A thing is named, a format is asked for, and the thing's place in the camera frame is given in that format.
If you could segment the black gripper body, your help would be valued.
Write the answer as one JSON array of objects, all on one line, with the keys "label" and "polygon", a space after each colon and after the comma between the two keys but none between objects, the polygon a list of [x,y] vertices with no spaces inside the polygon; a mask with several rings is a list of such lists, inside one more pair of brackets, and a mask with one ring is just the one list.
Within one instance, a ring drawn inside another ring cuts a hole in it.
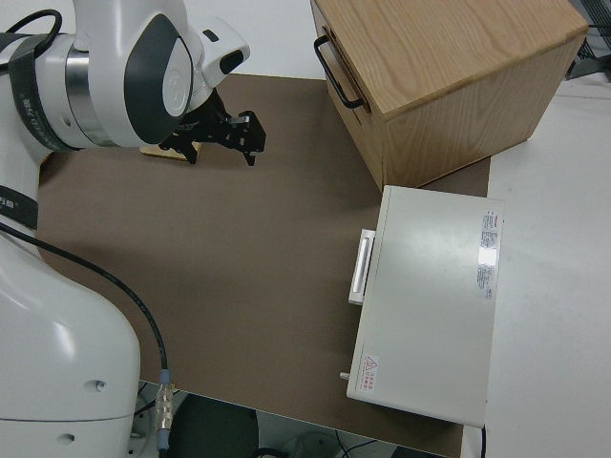
[{"label": "black gripper body", "polygon": [[197,109],[184,116],[177,134],[185,135],[190,142],[223,143],[228,138],[229,118],[221,96],[214,89]]}]

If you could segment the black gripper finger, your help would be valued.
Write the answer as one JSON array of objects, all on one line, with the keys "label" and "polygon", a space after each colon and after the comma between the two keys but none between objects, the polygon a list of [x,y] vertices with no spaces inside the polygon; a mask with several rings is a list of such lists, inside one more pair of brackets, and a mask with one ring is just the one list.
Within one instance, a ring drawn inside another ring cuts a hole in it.
[{"label": "black gripper finger", "polygon": [[265,147],[265,130],[252,111],[229,116],[221,124],[221,145],[242,153],[248,166],[254,166]]},{"label": "black gripper finger", "polygon": [[190,164],[196,164],[198,150],[193,146],[196,136],[192,131],[176,129],[170,136],[159,144],[162,150],[174,150],[181,154]]}]

